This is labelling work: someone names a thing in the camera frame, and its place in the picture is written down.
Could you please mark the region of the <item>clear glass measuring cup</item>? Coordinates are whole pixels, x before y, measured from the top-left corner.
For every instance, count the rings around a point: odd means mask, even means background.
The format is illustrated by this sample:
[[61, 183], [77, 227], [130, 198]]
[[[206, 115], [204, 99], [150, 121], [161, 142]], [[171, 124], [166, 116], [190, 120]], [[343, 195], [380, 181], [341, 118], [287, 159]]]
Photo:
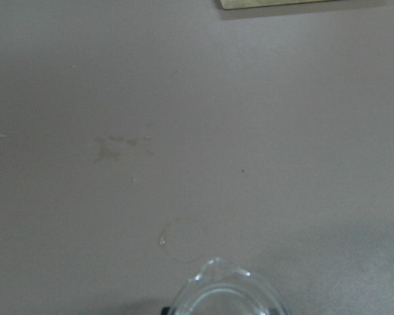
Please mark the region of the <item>clear glass measuring cup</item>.
[[220, 257], [190, 277], [161, 314], [291, 314], [284, 299], [258, 273]]

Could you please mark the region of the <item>wooden cutting board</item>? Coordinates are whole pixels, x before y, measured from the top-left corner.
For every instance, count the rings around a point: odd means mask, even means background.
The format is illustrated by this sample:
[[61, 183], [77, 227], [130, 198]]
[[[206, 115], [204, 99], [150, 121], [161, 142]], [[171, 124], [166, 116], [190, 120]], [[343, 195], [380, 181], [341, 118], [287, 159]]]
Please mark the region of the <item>wooden cutting board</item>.
[[315, 1], [315, 0], [219, 0], [220, 7], [224, 11], [238, 11], [261, 8], [278, 8], [278, 7], [312, 7], [333, 9], [343, 8], [362, 8], [377, 7], [385, 5], [388, 1], [370, 1], [370, 0], [343, 0], [343, 1]]

